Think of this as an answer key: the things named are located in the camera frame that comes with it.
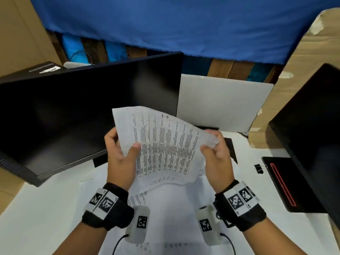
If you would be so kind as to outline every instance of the computer monitor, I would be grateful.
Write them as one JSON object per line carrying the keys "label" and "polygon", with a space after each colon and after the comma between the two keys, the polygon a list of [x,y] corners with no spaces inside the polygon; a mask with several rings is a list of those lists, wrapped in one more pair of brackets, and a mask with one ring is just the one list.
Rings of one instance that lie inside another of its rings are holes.
{"label": "computer monitor", "polygon": [[0,83],[0,167],[35,185],[106,153],[112,108],[176,116],[183,53]]}
{"label": "computer monitor", "polygon": [[323,64],[269,123],[340,227],[340,70]]}

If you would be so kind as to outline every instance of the cable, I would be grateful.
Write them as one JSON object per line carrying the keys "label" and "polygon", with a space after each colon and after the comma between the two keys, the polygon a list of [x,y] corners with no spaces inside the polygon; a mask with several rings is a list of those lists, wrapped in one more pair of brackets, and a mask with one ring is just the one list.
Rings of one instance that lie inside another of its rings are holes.
{"label": "cable", "polygon": [[129,236],[128,234],[123,235],[123,236],[118,240],[118,242],[116,243],[115,248],[113,249],[112,255],[115,253],[115,251],[116,251],[116,249],[117,249],[117,246],[118,246],[119,242],[120,242],[123,238],[128,237],[128,236]]}
{"label": "cable", "polygon": [[235,247],[234,247],[234,245],[233,245],[233,243],[232,243],[232,240],[231,240],[228,236],[226,236],[225,234],[223,234],[223,233],[220,233],[220,235],[226,237],[226,238],[229,240],[229,242],[230,242],[230,244],[232,245],[232,248],[233,248],[233,250],[234,250],[234,255],[236,255]]}
{"label": "cable", "polygon": [[84,50],[79,50],[79,51],[75,52],[73,55],[71,55],[70,61],[72,61],[72,58],[73,58],[74,55],[76,55],[77,53],[80,53],[80,52],[84,52],[85,54],[87,54],[88,57],[90,57],[90,59],[91,59],[91,64],[93,64],[91,55],[89,55],[89,53],[84,51]]}

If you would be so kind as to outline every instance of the paper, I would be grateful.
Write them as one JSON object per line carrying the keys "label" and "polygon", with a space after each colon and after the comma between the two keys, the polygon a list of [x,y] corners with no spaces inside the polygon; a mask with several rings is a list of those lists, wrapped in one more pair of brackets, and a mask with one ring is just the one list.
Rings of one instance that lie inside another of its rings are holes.
{"label": "paper", "polygon": [[195,181],[204,160],[200,146],[213,148],[218,143],[215,136],[147,107],[122,107],[112,112],[124,156],[133,143],[141,144],[130,193],[141,193],[162,183]]}

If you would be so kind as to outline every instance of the left hand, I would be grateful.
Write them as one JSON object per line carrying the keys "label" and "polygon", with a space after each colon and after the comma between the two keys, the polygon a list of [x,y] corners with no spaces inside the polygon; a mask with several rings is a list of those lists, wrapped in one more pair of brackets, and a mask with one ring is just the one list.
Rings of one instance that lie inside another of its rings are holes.
{"label": "left hand", "polygon": [[140,144],[134,143],[126,157],[120,148],[116,127],[104,137],[108,155],[107,182],[129,191],[136,177],[136,158]]}

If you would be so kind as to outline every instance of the forearm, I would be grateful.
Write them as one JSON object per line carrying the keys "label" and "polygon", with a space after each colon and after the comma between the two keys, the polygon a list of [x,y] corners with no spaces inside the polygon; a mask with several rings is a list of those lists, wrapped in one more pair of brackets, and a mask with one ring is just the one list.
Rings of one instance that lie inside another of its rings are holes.
{"label": "forearm", "polygon": [[257,223],[243,234],[256,255],[306,255],[269,218]]}
{"label": "forearm", "polygon": [[93,228],[80,222],[53,255],[97,255],[106,234],[105,228]]}

